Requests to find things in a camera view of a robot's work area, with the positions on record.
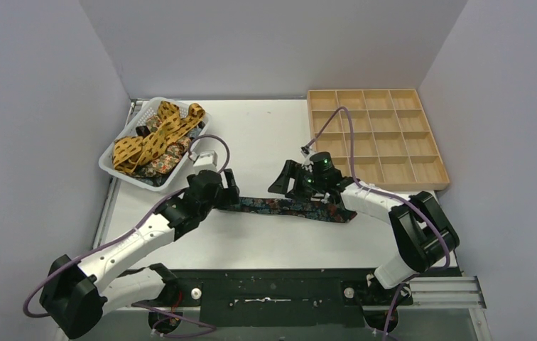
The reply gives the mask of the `white plastic basket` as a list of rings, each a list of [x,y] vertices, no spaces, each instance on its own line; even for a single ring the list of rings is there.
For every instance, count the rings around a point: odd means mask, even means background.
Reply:
[[[99,158],[99,167],[127,183],[165,192],[207,132],[211,115],[198,103],[154,97],[123,128]]]

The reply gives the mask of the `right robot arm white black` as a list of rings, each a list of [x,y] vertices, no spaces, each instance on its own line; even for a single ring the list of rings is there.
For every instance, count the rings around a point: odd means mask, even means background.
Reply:
[[[303,163],[287,160],[268,191],[295,201],[320,200],[387,223],[397,251],[369,276],[370,283],[384,289],[428,271],[440,260],[449,264],[451,252],[460,244],[433,195],[426,191],[396,194],[345,176],[328,152],[309,154]]]

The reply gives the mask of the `wooden compartment tray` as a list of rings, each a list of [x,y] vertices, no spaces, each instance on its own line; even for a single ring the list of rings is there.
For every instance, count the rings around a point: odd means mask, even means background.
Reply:
[[[450,184],[415,89],[310,90],[311,148],[327,151],[344,175],[391,191]]]

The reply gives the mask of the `dark floral tie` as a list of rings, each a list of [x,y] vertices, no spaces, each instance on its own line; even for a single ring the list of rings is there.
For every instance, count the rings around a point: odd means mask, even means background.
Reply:
[[[348,223],[357,213],[333,203],[321,201],[302,202],[280,198],[241,197],[239,203],[219,208],[226,212],[243,212],[258,215],[300,217],[330,223]]]

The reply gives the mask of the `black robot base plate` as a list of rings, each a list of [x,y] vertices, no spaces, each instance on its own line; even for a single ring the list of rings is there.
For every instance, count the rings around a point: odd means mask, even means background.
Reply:
[[[409,285],[399,296],[367,283],[371,269],[172,270],[155,307],[191,308],[199,319],[226,327],[381,329],[387,310],[411,305]]]

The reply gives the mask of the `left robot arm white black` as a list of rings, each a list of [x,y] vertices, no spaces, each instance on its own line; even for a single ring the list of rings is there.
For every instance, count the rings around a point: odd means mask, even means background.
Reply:
[[[239,202],[239,188],[229,168],[219,173],[202,170],[187,181],[187,188],[164,197],[122,236],[74,259],[63,255],[51,264],[39,303],[67,337],[82,337],[112,311],[113,300],[103,292],[136,262],[196,229],[212,209]]]

